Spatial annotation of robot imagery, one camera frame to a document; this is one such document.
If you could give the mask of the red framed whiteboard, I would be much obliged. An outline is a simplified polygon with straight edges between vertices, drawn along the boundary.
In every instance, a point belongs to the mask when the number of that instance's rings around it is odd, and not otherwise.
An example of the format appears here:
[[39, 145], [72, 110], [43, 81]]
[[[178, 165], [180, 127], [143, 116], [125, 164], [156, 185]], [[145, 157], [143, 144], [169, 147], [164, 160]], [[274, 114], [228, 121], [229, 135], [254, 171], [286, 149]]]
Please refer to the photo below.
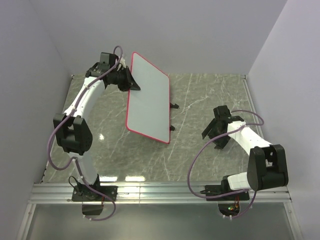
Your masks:
[[127, 98], [126, 128], [164, 144], [170, 143], [170, 79], [137, 52], [131, 55], [131, 74], [140, 90]]

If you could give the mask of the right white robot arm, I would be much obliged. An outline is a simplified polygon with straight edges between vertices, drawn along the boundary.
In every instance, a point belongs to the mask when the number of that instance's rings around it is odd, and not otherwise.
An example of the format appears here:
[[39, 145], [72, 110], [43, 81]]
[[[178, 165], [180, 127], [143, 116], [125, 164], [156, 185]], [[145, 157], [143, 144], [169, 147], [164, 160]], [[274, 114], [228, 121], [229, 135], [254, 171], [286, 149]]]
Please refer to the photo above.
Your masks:
[[284, 147], [264, 140], [240, 116], [216, 116], [201, 136], [208, 137], [217, 149], [223, 149], [233, 139], [249, 157], [247, 171], [225, 176], [220, 193], [214, 194], [216, 198], [232, 200], [247, 190], [256, 192], [288, 185]]

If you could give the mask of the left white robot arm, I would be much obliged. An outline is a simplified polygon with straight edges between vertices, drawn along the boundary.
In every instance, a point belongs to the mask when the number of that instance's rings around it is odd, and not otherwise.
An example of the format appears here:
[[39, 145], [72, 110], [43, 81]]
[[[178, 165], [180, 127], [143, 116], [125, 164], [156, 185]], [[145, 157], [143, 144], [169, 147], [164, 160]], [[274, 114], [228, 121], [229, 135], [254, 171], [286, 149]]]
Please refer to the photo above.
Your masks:
[[84, 201], [98, 201], [103, 198], [99, 174], [89, 153], [93, 135], [86, 119], [109, 85], [117, 86], [122, 92], [141, 89], [124, 60], [116, 67], [97, 62], [86, 71], [83, 85], [72, 104], [64, 113], [56, 114], [53, 118], [56, 142], [68, 154], [69, 163], [74, 164], [78, 173], [73, 192]]

